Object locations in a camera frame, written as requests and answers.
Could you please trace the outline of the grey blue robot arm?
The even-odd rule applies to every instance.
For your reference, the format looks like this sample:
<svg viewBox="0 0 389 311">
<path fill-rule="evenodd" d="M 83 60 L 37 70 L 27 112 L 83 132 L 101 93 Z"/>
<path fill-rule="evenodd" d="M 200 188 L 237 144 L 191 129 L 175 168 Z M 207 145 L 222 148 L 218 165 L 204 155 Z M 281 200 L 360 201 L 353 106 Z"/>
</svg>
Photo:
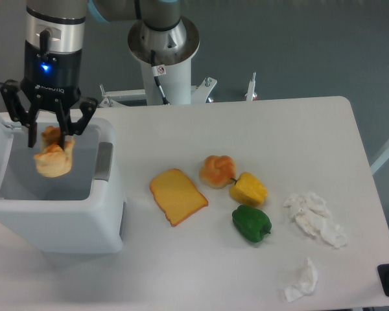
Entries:
<svg viewBox="0 0 389 311">
<path fill-rule="evenodd" d="M 56 115 L 62 136 L 80 135 L 98 102 L 79 89 L 86 15 L 103 22 L 132 20 L 128 46 L 139 61 L 147 103 L 191 102 L 191 59 L 199 47 L 179 1 L 28 1 L 22 81 L 0 89 L 10 118 L 36 144 L 40 111 Z"/>
</svg>

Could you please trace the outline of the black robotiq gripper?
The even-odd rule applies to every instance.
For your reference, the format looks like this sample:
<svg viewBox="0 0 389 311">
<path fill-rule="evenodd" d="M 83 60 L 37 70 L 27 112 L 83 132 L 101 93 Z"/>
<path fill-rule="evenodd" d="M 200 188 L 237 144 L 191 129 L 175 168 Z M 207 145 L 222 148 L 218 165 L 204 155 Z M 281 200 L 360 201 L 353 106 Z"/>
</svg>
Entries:
<svg viewBox="0 0 389 311">
<path fill-rule="evenodd" d="M 81 95 L 81 58 L 81 50 L 71 53 L 49 51 L 42 55 L 38 47 L 25 43 L 22 81 L 7 80 L 0 92 L 10 118 L 27 126 L 29 148 L 36 144 L 36 120 L 40 110 L 56 114 L 61 149 L 65 148 L 66 135 L 80 135 L 86 129 L 97 101 Z"/>
</svg>

